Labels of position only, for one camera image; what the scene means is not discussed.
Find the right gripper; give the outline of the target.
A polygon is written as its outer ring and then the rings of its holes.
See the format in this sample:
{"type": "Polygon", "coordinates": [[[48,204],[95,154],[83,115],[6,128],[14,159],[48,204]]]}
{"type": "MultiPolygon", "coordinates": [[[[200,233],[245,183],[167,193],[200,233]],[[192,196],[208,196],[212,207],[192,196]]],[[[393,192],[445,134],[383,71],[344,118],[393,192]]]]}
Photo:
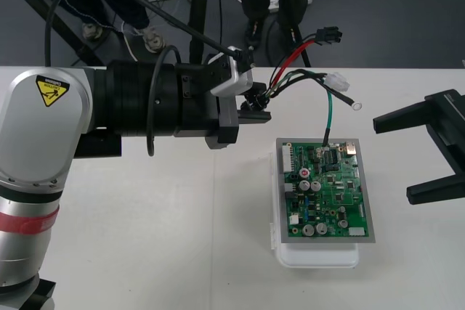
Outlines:
{"type": "Polygon", "coordinates": [[[438,92],[399,110],[373,119],[376,134],[424,126],[450,167],[456,173],[408,187],[411,205],[464,197],[464,95],[455,89],[438,92]]]}

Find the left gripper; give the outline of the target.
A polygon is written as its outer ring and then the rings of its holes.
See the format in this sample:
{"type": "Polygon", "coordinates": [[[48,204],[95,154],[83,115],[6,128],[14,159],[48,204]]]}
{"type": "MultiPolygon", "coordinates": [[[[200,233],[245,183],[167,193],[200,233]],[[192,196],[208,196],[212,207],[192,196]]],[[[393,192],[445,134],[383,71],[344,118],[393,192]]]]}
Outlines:
{"type": "MultiPolygon", "coordinates": [[[[254,82],[253,93],[263,94],[267,84],[254,82]]],[[[206,136],[206,143],[211,150],[220,150],[235,144],[238,138],[239,123],[267,123],[271,114],[267,111],[237,110],[235,97],[217,97],[218,127],[212,135],[206,136]]]]}

